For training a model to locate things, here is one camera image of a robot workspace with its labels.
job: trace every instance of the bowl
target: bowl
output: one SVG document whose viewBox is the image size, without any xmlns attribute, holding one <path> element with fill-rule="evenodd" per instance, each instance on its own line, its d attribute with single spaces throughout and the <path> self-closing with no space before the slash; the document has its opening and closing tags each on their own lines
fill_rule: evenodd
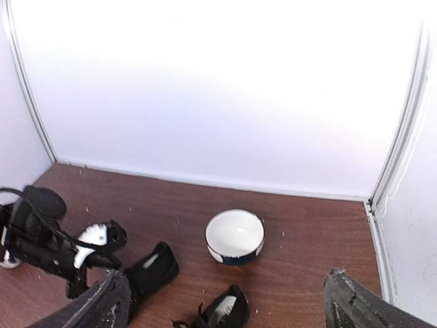
<svg viewBox="0 0 437 328">
<path fill-rule="evenodd" d="M 246 210 L 226 210 L 213 217 L 205 230 L 208 251 L 218 262 L 242 265 L 256 258 L 264 246 L 264 227 Z"/>
</svg>

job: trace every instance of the white wall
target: white wall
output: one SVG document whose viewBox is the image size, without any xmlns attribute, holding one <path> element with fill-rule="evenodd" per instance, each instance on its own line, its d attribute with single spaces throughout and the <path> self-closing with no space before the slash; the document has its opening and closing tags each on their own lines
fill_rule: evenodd
<svg viewBox="0 0 437 328">
<path fill-rule="evenodd" d="M 420 124 L 385 206 L 384 232 L 399 307 L 437 325 L 437 50 Z"/>
<path fill-rule="evenodd" d="M 33 125 L 14 70 L 0 15 L 0 185 L 21 189 L 51 163 Z M 0 202 L 14 199 L 0 194 Z"/>
<path fill-rule="evenodd" d="M 61 161 L 368 197 L 417 19 L 397 1 L 13 1 Z"/>
</svg>

